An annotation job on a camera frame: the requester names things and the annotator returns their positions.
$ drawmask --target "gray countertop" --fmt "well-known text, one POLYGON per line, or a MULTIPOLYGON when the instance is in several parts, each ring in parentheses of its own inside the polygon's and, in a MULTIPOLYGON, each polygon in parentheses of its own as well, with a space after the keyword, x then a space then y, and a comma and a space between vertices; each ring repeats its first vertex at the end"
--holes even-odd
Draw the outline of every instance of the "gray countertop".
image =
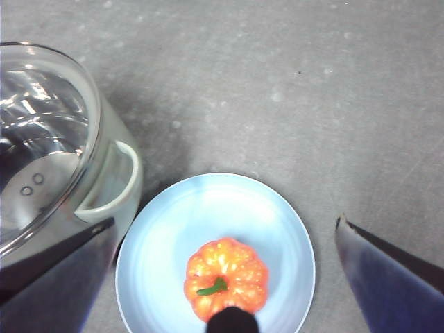
MULTIPOLYGON (((341 212, 444 266, 442 2, 4 0, 1 39, 90 70, 139 142, 144 203, 213 171, 281 193, 317 261, 301 332, 368 332, 336 254, 341 212)), ((85 333, 126 331, 113 275, 85 333)))

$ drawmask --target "pot handle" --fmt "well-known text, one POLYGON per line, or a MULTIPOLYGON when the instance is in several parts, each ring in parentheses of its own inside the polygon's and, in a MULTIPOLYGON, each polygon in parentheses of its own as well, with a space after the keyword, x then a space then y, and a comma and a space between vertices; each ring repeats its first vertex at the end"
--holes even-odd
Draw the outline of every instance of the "pot handle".
POLYGON ((128 184, 125 186, 125 189, 123 189, 123 191, 115 199, 111 200, 106 205, 90 209, 83 209, 83 205, 80 204, 79 208, 75 211, 75 214, 78 218, 86 222, 95 223, 111 217, 119 209, 119 206, 130 196, 131 190, 133 189, 137 181, 140 164, 139 157, 137 156, 134 149, 124 142, 116 141, 115 144, 122 153, 129 156, 132 160, 133 172, 131 173, 131 177, 128 181, 128 184))

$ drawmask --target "pepper stem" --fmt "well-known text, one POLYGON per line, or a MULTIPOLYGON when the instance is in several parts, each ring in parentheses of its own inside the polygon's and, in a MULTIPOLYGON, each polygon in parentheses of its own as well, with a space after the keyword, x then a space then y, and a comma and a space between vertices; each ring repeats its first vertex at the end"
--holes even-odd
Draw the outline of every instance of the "pepper stem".
POLYGON ((199 296, 208 296, 213 293, 218 293, 222 290, 228 290, 227 282, 223 279, 223 277, 216 277, 214 284, 209 288, 199 289, 197 290, 197 294, 199 296))

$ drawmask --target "plate rim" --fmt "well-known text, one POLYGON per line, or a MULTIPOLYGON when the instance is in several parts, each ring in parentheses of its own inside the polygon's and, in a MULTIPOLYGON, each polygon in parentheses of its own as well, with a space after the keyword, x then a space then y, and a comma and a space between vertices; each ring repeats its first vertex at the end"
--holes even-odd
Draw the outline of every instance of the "plate rim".
MULTIPOLYGON (((194 179, 194 178, 202 178, 202 177, 208 177, 208 176, 230 176, 230 177, 233 177, 233 178, 243 178, 243 179, 248 180, 248 181, 256 182, 256 183, 259 184, 260 186, 266 187, 269 191, 271 191, 271 192, 273 192, 275 195, 277 195, 277 197, 278 197, 279 199, 283 200, 283 201, 287 204, 287 206, 290 208, 290 210, 293 211, 293 213, 298 217, 298 219, 299 219, 299 223, 301 224, 302 229, 304 230, 305 236, 306 236, 306 238, 307 238, 307 240, 308 240, 308 242, 309 242, 309 245, 310 245, 311 263, 312 263, 312 265, 313 265, 313 282, 312 282, 312 284, 311 284, 311 291, 310 291, 309 302, 308 302, 308 304, 307 304, 307 308, 306 308, 306 310, 305 310, 305 313, 304 313, 304 315, 302 316, 302 319, 301 319, 300 322, 299 322, 298 327, 297 327, 296 330, 294 331, 294 333, 298 333, 298 332, 300 331, 300 329, 302 328, 302 326, 303 326, 305 320, 307 319, 308 313, 309 313, 309 311, 310 311, 310 309, 311 309, 311 306, 312 306, 312 304, 313 304, 314 289, 316 288, 316 260, 315 260, 315 257, 314 257, 313 243, 312 243, 312 241, 311 241, 311 238, 310 238, 310 236, 309 236, 309 233, 308 233, 308 231, 307 231, 307 228, 305 227, 305 224, 304 224, 304 222, 302 221, 302 219, 300 218, 300 216, 299 216, 299 214, 297 213, 297 211, 295 211, 295 209, 293 208, 293 206, 291 206, 290 203, 289 203, 289 202, 288 202, 283 196, 281 196, 277 191, 275 191, 273 188, 269 187, 267 184, 264 184, 263 182, 260 182, 260 181, 258 181, 258 180, 256 180, 256 179, 253 179, 253 178, 248 177, 248 176, 243 176, 243 175, 240 175, 240 174, 238 174, 238 173, 227 173, 227 172, 202 173, 202 174, 198 174, 198 175, 191 176, 191 177, 188 177, 188 178, 184 178, 184 179, 182 179, 182 180, 180 180, 180 181, 178 181, 178 182, 175 182, 174 184, 168 186, 168 187, 167 187, 166 189, 164 189, 163 191, 161 191, 161 192, 159 192, 158 194, 156 194, 156 196, 155 196, 154 198, 152 198, 152 199, 151 199, 151 200, 150 200, 150 201, 149 201, 149 202, 148 202, 148 203, 147 203, 147 204, 146 204, 146 205, 140 210, 139 214, 137 214, 137 216, 135 217, 134 221, 131 223, 131 226, 130 226, 130 228, 128 229, 128 231, 127 231, 126 234, 128 234, 128 233, 130 232, 130 229, 131 229, 131 227, 133 226, 133 223, 137 220, 137 217, 138 217, 138 216, 139 216, 144 210, 148 209, 148 207, 152 204, 152 202, 153 202, 158 196, 160 196, 160 195, 163 194, 164 192, 166 192, 166 191, 168 191, 168 190, 170 190, 170 189, 172 189, 172 188, 174 188, 174 187, 179 186, 179 185, 182 184, 183 182, 190 181, 191 179, 194 179)), ((122 307, 121 307, 120 297, 119 297, 119 289, 118 289, 118 285, 119 285, 119 274, 118 274, 118 272, 119 272, 119 267, 120 267, 121 254, 122 254, 123 247, 124 247, 125 244, 126 244, 126 240, 127 240, 127 237, 126 237, 126 235, 125 235, 125 238, 123 239, 123 241, 122 241, 122 245, 121 245, 121 247, 120 247, 120 249, 119 249, 119 254, 118 254, 118 256, 117 256, 117 263, 116 263, 116 269, 115 269, 115 279, 114 279, 114 290, 115 290, 116 299, 117 299, 117 306, 119 307, 119 313, 120 313, 120 317, 122 318, 123 324, 125 325, 125 328, 128 330, 129 333, 134 333, 134 332, 130 329, 130 326, 129 326, 127 320, 126 320, 125 314, 124 314, 123 309, 122 309, 122 307)))

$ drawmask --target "white plate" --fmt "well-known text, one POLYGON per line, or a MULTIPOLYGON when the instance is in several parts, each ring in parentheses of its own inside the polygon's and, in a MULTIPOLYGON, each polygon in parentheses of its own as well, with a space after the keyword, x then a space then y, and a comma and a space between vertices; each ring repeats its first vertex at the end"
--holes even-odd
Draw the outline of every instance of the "white plate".
POLYGON ((205 323, 185 298, 189 257, 233 237, 269 269, 269 295, 256 313, 261 332, 297 332, 314 293, 314 254, 288 202, 266 185, 229 173, 188 178, 164 190, 137 216, 119 253, 119 309, 132 333, 198 333, 205 323))

